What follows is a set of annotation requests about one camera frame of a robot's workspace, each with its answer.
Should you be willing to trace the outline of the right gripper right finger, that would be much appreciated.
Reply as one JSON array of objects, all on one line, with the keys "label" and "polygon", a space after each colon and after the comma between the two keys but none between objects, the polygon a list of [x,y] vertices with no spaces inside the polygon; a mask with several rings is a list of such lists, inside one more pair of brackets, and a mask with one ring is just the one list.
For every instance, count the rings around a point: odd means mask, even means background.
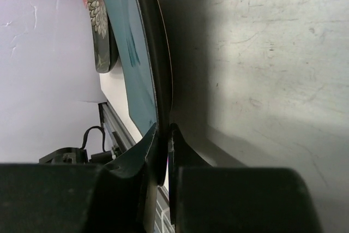
[{"label": "right gripper right finger", "polygon": [[322,231],[296,171],[213,167],[176,124],[169,133],[169,202],[176,232]]}]

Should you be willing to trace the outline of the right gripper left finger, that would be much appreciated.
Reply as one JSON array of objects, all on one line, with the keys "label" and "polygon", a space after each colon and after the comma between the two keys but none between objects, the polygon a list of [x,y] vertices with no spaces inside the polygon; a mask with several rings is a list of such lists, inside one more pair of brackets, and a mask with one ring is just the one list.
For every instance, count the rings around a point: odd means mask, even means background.
[{"label": "right gripper left finger", "polygon": [[153,232],[158,132],[106,165],[1,165],[1,232]]}]

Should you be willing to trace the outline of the teal square plate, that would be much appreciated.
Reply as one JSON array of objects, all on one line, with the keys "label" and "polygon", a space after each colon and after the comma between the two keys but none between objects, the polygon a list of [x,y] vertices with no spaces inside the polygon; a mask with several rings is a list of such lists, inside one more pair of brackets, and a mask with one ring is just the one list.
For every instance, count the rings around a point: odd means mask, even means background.
[{"label": "teal square plate", "polygon": [[159,0],[104,0],[121,59],[128,110],[141,135],[155,127],[163,145],[158,184],[166,177],[173,99],[169,43]]}]

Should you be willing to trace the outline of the black floral square plate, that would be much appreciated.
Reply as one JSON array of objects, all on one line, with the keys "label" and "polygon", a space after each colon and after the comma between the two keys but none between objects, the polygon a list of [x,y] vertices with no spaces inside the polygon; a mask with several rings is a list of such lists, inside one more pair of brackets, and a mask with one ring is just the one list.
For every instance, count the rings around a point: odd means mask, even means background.
[{"label": "black floral square plate", "polygon": [[119,57],[115,36],[104,0],[87,0],[87,8],[92,26],[95,69],[105,74],[112,70]]}]

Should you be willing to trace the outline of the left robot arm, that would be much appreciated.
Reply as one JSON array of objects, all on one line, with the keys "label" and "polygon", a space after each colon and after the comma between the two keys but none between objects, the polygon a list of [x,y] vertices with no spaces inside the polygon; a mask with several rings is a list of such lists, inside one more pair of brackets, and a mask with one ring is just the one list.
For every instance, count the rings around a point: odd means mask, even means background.
[{"label": "left robot arm", "polygon": [[66,147],[40,158],[39,164],[107,164],[112,160],[111,151],[92,154],[89,158],[86,149]]}]

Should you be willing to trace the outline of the aluminium table frame rail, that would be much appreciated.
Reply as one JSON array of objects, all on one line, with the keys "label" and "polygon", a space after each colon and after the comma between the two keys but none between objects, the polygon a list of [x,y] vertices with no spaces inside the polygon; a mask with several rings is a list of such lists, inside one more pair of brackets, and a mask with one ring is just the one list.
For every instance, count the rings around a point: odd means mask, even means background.
[{"label": "aluminium table frame rail", "polygon": [[[119,156],[136,142],[109,102],[100,103],[98,107],[100,124],[112,141],[112,150]],[[168,172],[164,184],[157,191],[154,232],[175,232],[175,226],[170,221]]]}]

